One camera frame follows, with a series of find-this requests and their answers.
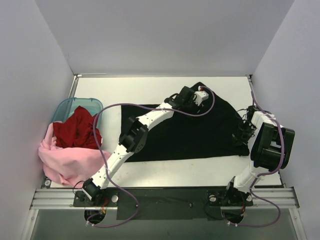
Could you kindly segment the black t shirt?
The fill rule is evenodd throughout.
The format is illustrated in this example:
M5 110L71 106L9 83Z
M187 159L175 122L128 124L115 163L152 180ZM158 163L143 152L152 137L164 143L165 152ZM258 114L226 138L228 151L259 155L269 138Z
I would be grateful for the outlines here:
M243 143L234 143L233 134L239 130L240 116L217 94L209 95L200 114L191 117L174 113L154 127L144 148L131 156L129 162L201 159L225 156L248 156Z

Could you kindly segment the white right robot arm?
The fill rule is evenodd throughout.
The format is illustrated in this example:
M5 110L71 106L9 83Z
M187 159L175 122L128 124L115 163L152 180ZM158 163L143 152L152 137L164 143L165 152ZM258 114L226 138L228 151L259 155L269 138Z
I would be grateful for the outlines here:
M229 205L248 196L262 177L277 173L288 165L295 131L280 125L270 112L252 105L246 109L245 119L232 134L232 143L246 145L252 137L255 141L249 165L230 180L223 192L223 199Z

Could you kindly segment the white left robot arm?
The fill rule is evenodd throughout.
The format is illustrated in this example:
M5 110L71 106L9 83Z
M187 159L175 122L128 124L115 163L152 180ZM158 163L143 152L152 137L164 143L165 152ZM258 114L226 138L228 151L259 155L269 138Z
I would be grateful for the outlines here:
M174 113L196 117L196 112L208 98L209 94L203 86L199 86L197 91L185 86L179 93L166 98L155 108L138 105L138 108L146 109L148 112L141 116L129 117L110 157L106 158L101 154L103 166L82 185L85 200L91 206L98 206L103 200L102 190L107 188L121 165L145 147L152 128L172 118Z

